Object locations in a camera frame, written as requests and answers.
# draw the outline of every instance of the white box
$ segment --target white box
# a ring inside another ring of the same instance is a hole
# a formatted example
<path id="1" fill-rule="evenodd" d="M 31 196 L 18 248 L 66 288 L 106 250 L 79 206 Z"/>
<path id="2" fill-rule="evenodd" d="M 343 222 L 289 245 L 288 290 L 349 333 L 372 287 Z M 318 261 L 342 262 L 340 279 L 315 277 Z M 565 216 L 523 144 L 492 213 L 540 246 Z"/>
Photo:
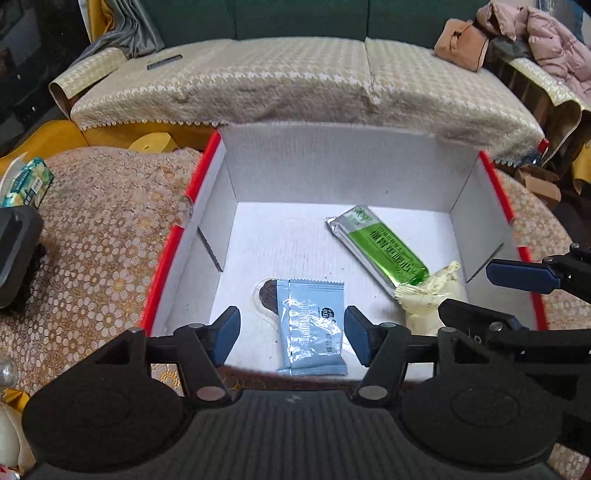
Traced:
<path id="1" fill-rule="evenodd" d="M 282 366 L 278 325 L 253 301 L 267 278 L 342 281 L 345 306 L 374 323 L 404 324 L 400 305 L 325 224 L 354 205 L 369 205 L 431 273 L 460 261 L 470 302 L 502 306 L 530 328 L 541 321 L 530 294 L 495 287 L 484 275 L 491 258 L 520 258 L 519 250 L 492 166 L 465 145 L 359 125 L 223 127 L 187 196 L 192 217 L 171 231 L 142 325 L 153 336 L 170 335 L 237 306 L 241 333 L 227 365 Z M 343 359 L 350 378 L 363 377 L 366 368 L 347 345 Z M 429 368 L 410 368 L 407 379 L 424 379 Z"/>

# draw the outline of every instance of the pink jacket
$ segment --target pink jacket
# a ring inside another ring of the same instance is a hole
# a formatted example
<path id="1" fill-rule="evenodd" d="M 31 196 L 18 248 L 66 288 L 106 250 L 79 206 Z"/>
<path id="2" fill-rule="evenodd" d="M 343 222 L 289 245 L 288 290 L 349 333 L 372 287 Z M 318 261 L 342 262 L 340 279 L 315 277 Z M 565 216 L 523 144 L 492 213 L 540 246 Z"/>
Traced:
<path id="1" fill-rule="evenodd" d="M 491 1 L 476 20 L 493 35 L 527 40 L 536 62 L 591 105 L 591 50 L 555 18 L 532 7 Z"/>

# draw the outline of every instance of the green and silver wrapper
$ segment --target green and silver wrapper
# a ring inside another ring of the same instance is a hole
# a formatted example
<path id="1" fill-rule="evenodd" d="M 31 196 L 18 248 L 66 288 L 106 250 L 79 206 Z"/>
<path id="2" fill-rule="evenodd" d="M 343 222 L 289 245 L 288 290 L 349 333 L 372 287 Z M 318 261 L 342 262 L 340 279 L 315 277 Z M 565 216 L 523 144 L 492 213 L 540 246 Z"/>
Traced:
<path id="1" fill-rule="evenodd" d="M 326 223 L 391 296 L 398 285 L 418 285 L 429 276 L 423 262 L 368 207 L 357 205 Z"/>

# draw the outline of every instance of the tan leather bag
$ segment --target tan leather bag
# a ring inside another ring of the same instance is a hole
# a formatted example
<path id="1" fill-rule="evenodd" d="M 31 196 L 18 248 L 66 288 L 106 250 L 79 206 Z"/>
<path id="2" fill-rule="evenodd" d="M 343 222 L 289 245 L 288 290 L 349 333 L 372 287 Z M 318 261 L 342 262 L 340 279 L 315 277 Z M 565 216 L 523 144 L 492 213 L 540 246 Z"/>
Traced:
<path id="1" fill-rule="evenodd" d="M 482 67 L 488 38 L 472 20 L 450 18 L 435 45 L 435 55 L 473 72 Z"/>

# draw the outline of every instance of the green label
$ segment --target green label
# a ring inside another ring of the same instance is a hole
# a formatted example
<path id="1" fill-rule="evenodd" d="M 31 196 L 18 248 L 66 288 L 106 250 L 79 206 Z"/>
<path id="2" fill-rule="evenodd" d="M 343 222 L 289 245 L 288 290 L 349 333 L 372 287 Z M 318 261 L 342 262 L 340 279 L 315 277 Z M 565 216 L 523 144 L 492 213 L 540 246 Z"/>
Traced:
<path id="1" fill-rule="evenodd" d="M 365 256 L 397 286 L 418 285 L 429 271 L 418 257 L 383 223 L 375 223 L 348 234 Z"/>

